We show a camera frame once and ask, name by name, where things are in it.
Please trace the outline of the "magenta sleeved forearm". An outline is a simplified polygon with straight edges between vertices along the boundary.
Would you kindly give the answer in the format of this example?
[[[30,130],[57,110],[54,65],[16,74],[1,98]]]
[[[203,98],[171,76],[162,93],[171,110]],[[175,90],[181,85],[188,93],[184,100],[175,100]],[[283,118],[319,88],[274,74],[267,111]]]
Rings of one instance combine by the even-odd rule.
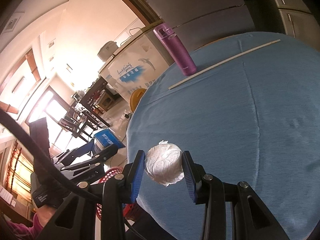
[[[33,218],[33,226],[27,227],[24,224],[17,224],[11,221],[7,221],[10,230],[18,239],[23,240],[35,240],[43,230],[43,226],[40,223],[38,214],[36,213]]]

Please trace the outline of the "gloved left hand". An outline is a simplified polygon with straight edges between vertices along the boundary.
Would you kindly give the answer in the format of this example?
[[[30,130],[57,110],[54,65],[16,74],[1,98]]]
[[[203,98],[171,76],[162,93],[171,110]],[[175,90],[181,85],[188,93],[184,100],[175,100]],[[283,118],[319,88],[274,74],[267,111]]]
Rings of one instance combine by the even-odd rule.
[[[43,165],[34,160],[34,171],[31,174],[31,197],[37,208],[45,205],[58,208],[70,191],[63,187]]]

